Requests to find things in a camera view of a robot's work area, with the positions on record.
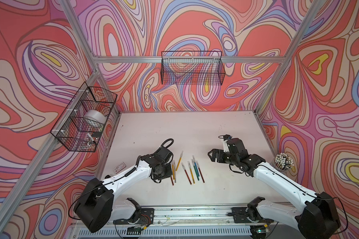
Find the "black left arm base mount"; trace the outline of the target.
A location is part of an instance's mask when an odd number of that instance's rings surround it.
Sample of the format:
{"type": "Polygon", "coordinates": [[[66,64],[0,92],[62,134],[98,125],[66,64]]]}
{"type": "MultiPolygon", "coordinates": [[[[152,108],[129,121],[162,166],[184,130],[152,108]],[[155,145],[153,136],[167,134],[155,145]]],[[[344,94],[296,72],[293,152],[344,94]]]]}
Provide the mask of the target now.
{"type": "Polygon", "coordinates": [[[143,208],[133,198],[115,205],[115,218],[113,223],[116,225],[140,225],[150,226],[154,222],[155,209],[143,208]]]}

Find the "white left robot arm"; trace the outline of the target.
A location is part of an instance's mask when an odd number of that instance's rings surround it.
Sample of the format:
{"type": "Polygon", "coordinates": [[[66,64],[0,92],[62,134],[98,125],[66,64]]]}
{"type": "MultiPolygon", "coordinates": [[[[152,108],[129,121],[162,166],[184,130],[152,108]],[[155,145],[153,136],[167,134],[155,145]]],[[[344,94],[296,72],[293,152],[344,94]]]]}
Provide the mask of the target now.
{"type": "Polygon", "coordinates": [[[141,206],[132,198],[117,202],[116,199],[138,182],[151,179],[161,183],[172,176],[173,153],[160,147],[152,154],[139,156],[136,164],[121,173],[102,181],[94,178],[88,182],[73,211],[91,233],[103,228],[109,221],[140,220],[141,206]]]}

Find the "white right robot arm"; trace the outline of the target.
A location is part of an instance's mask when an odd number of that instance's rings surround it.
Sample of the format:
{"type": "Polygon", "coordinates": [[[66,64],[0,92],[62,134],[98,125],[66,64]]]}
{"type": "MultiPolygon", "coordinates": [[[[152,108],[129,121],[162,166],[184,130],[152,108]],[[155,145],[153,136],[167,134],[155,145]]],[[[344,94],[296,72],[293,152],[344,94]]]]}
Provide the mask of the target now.
{"type": "Polygon", "coordinates": [[[228,134],[221,135],[220,139],[223,149],[212,149],[207,154],[212,162],[237,167],[236,173],[262,181],[291,203],[285,206],[256,197],[243,213],[233,213],[235,220],[245,218],[253,223],[273,220],[294,228],[306,239],[329,239],[341,232],[334,197],[326,192],[314,192],[287,178],[261,156],[249,154],[241,139],[228,134]]]}

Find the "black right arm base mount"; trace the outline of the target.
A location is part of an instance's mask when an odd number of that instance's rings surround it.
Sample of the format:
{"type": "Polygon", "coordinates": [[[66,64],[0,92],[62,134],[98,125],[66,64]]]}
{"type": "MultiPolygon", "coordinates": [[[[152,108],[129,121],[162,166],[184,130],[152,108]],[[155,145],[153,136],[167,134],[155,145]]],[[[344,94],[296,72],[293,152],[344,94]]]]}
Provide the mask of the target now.
{"type": "Polygon", "coordinates": [[[246,207],[233,207],[231,212],[226,215],[233,217],[236,224],[238,223],[266,223],[271,224],[274,220],[263,218],[260,216],[257,206],[260,202],[264,201],[264,197],[256,197],[246,207]]]}

